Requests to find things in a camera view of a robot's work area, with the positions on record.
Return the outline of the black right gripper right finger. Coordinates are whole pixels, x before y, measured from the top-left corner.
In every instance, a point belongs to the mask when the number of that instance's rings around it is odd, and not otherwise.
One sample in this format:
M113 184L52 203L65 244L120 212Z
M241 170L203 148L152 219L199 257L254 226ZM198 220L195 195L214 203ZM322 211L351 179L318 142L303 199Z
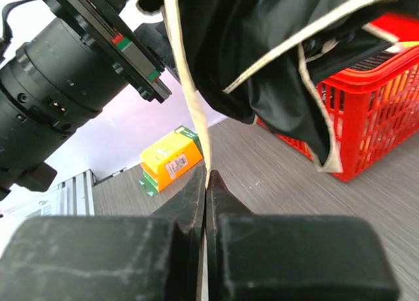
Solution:
M221 214L252 215L253 212L228 189L221 174L212 170L206 190L206 228L216 229Z

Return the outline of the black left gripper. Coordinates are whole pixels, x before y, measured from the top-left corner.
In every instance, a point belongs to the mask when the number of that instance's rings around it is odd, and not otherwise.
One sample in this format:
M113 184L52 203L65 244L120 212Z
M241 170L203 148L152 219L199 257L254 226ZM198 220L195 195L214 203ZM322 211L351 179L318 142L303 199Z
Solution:
M165 67L120 18L129 0L42 0L81 37L96 41L115 72L147 100L164 102L172 94L161 81Z

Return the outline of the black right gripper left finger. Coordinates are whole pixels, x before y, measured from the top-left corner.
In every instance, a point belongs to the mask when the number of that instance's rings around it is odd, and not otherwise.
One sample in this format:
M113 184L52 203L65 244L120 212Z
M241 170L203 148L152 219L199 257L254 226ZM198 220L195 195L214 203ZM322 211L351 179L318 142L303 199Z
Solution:
M152 216L176 221L184 234L200 234L206 199L206 175L204 166L195 168L185 186L154 211Z

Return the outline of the beige and black umbrella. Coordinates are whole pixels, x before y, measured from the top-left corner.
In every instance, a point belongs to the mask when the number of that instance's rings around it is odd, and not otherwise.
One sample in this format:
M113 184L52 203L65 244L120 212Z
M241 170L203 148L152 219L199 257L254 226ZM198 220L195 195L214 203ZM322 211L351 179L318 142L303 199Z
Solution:
M395 35L373 26L387 12L418 14L418 0L137 0L161 13L188 110L211 167L200 102L305 142L322 172L340 173L335 131L316 83Z

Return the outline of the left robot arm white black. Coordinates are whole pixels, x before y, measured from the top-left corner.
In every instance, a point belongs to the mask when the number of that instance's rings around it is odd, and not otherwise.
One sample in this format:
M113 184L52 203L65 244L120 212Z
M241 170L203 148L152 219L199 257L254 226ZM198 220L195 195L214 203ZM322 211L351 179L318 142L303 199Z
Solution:
M54 19L1 61L1 197L48 190L46 160L127 85L146 101L171 92L162 60L120 18L129 0L37 0Z

